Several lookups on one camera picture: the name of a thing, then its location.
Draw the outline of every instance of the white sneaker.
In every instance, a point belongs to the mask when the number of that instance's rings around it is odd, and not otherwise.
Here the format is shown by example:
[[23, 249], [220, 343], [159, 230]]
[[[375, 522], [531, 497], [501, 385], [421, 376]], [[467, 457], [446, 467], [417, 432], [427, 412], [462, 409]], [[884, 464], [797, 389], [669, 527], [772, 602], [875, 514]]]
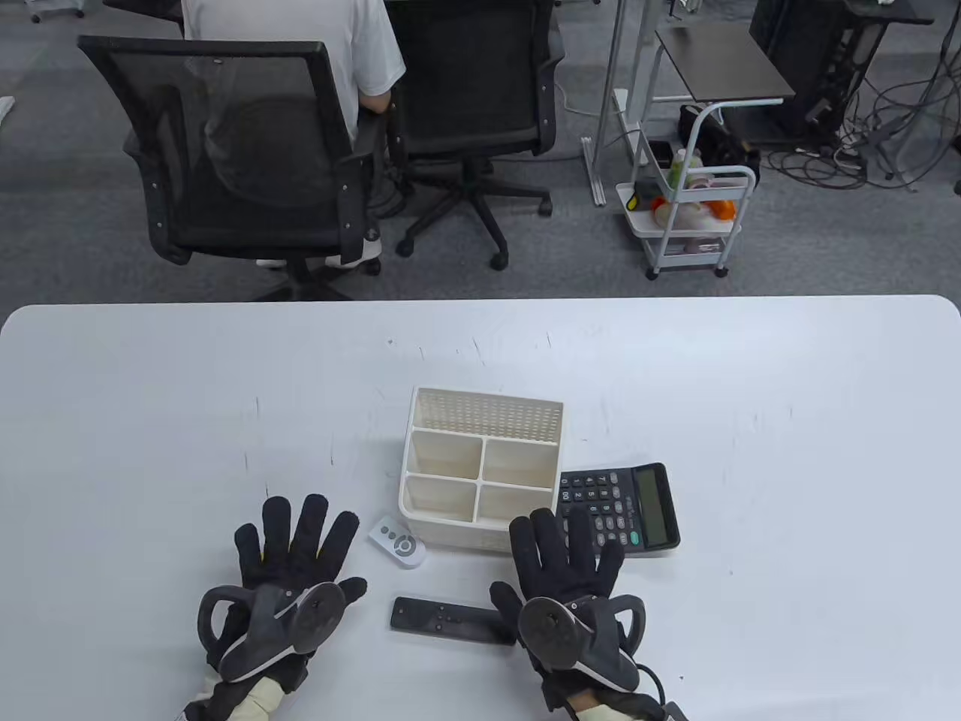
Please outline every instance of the white sneaker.
[[324, 258], [324, 264], [328, 268], [356, 268], [358, 265], [365, 261], [372, 261], [374, 258], [379, 258], [381, 256], [381, 239], [367, 240], [363, 241], [363, 254], [360, 256], [359, 261], [353, 261], [348, 263], [340, 262], [340, 256], [328, 256]]

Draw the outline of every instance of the calculator display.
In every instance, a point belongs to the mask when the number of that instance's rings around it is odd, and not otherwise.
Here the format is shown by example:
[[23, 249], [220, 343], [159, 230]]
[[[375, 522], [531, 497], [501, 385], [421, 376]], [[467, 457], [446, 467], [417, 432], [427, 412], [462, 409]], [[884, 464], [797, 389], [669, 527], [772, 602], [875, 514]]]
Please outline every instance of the calculator display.
[[657, 493], [657, 479], [653, 470], [648, 469], [637, 474], [637, 488], [647, 544], [663, 545], [668, 541], [667, 526], [664, 523], [664, 510], [661, 508], [660, 495]]

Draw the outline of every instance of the chair base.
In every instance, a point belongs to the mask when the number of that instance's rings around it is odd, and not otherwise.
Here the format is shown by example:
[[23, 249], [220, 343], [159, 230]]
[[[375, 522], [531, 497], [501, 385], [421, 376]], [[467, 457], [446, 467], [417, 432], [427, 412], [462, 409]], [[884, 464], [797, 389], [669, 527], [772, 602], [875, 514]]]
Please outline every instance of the chair base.
[[[360, 264], [367, 275], [381, 274], [381, 259], [374, 258]], [[349, 301], [353, 300], [330, 286], [333, 280], [348, 270], [331, 270], [320, 267], [311, 271], [307, 261], [302, 258], [287, 261], [287, 284], [265, 295], [255, 298], [258, 303], [279, 303], [284, 301]]]
[[554, 204], [551, 201], [551, 192], [545, 187], [521, 186], [482, 177], [485, 164], [489, 165], [489, 163], [490, 161], [486, 158], [464, 160], [461, 163], [460, 179], [427, 175], [417, 171], [405, 172], [405, 180], [409, 183], [439, 187], [447, 190], [447, 192], [430, 206], [413, 225], [407, 228], [404, 239], [397, 244], [397, 254], [399, 256], [409, 258], [414, 252], [414, 241], [417, 236], [453, 210], [462, 200], [466, 200], [474, 206], [480, 221], [497, 244], [497, 253], [490, 259], [490, 266], [494, 270], [504, 270], [507, 267], [510, 260], [507, 252], [507, 240], [501, 232], [494, 214], [490, 211], [485, 196], [540, 198], [541, 202], [537, 212], [545, 217], [549, 217], [554, 212]]

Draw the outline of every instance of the white remote control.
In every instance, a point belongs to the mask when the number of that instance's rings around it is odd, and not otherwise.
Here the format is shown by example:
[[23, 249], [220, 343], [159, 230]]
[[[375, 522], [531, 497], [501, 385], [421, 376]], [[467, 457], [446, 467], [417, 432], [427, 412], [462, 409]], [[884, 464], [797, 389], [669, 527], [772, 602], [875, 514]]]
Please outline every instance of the white remote control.
[[424, 541], [403, 523], [386, 515], [370, 530], [371, 538], [404, 568], [416, 568], [427, 557]]

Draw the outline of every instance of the black remote control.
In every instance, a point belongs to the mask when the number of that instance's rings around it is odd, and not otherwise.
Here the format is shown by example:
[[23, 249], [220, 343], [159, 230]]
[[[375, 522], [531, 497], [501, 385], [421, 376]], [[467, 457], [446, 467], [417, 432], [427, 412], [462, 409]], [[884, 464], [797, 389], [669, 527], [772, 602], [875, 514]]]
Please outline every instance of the black remote control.
[[504, 646], [513, 646], [517, 640], [514, 631], [495, 609], [476, 609], [406, 596], [394, 600], [390, 628]]
[[590, 516], [595, 554], [606, 543], [620, 543], [626, 556], [680, 543], [667, 471], [661, 463], [561, 473], [556, 515], [565, 543], [567, 516], [575, 508]]

